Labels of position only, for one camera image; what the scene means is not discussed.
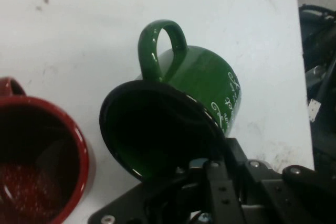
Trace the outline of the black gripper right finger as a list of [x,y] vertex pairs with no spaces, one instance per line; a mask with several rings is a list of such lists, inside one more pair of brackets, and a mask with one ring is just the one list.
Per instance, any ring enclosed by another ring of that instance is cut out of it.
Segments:
[[248,159],[235,138],[224,140],[224,159],[233,178],[245,223],[314,223],[307,207],[301,169],[278,173]]

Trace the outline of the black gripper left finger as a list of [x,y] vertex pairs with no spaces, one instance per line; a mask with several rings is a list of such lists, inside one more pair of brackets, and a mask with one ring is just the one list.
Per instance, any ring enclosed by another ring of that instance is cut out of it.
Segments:
[[238,200],[223,161],[177,169],[138,184],[93,213],[88,223],[237,223]]

